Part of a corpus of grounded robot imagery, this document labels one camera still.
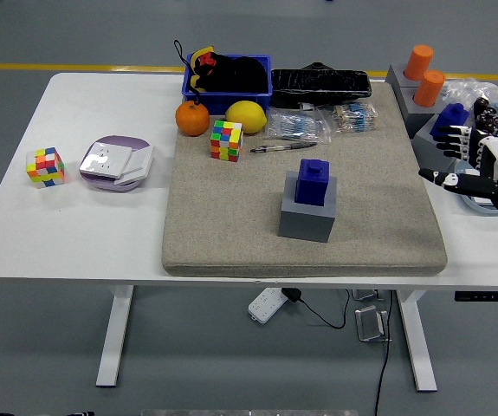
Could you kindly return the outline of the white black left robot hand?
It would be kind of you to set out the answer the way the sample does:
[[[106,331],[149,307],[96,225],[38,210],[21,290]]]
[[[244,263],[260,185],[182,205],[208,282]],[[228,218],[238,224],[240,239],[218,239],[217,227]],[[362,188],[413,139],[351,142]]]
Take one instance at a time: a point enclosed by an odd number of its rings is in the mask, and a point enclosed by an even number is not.
[[[95,416],[96,413],[93,411],[76,412],[65,414],[66,416]],[[0,413],[0,416],[16,416],[14,413]],[[49,414],[37,414],[37,416],[49,416]]]

